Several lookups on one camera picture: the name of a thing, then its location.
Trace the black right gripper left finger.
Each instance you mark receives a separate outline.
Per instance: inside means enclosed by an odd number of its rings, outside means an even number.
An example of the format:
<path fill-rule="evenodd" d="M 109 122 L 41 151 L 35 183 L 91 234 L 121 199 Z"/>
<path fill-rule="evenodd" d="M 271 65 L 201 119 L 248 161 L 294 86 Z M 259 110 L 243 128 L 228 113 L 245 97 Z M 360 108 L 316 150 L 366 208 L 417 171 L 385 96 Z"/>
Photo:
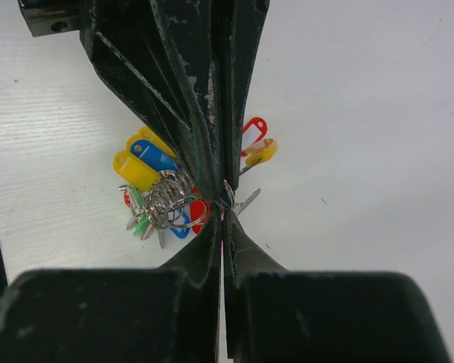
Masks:
<path fill-rule="evenodd" d="M 216 362 L 222 223 L 158 268 L 36 269 L 0 302 L 0 362 Z"/>

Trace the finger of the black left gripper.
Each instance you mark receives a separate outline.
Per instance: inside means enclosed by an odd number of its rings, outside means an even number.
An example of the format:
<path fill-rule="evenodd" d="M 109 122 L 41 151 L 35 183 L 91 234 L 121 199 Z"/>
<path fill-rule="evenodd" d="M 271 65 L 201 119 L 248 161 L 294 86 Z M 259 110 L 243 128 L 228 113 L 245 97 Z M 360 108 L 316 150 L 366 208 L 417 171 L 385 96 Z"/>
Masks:
<path fill-rule="evenodd" d="M 201 195 L 223 193 L 209 1 L 82 1 L 80 40 L 101 81 L 177 156 Z"/>
<path fill-rule="evenodd" d="M 223 179 L 236 189 L 240 178 L 244 111 L 268 1 L 214 1 L 212 42 L 219 87 Z"/>

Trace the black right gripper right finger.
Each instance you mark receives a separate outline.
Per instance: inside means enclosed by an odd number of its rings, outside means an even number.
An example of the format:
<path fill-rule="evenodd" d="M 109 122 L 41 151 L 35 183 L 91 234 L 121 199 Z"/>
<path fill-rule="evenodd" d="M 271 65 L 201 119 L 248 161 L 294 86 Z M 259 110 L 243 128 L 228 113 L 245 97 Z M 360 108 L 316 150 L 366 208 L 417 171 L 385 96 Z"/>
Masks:
<path fill-rule="evenodd" d="M 228 213 L 226 342 L 236 362 L 448 362 L 428 300 L 392 271 L 289 271 Z"/>

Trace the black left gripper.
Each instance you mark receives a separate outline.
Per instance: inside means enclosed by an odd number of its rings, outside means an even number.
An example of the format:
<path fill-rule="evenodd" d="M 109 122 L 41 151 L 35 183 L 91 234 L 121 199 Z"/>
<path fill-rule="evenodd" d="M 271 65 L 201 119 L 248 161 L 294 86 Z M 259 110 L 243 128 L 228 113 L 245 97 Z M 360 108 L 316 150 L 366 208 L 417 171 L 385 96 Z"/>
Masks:
<path fill-rule="evenodd" d="M 89 28 L 89 11 L 95 4 L 86 0 L 20 0 L 20 12 L 33 37 L 78 31 Z"/>

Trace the metal keyring with coloured keys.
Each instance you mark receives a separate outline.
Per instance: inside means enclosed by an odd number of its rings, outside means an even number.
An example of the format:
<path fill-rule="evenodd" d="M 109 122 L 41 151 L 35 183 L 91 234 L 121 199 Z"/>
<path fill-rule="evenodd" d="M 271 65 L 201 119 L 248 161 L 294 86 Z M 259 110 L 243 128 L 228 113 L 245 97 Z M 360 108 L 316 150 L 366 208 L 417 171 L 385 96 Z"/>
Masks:
<path fill-rule="evenodd" d="M 254 117 L 243 126 L 244 167 L 240 175 L 277 153 L 278 142 L 266 137 L 268 130 L 268 123 L 261 117 Z M 200 233 L 210 214 L 210 202 L 201 196 L 173 150 L 150 128 L 140 128 L 127 140 L 126 148 L 113 158 L 113 170 L 127 182 L 118 190 L 131 213 L 126 230 L 134 236 L 147 240 L 157 233 L 163 248 L 166 231 L 179 239 L 187 238 L 191 230 Z M 261 193 L 261 188 L 257 188 L 245 201 L 235 202 L 232 189 L 226 182 L 224 186 L 227 190 L 214 204 L 221 212 L 230 209 L 237 216 Z"/>

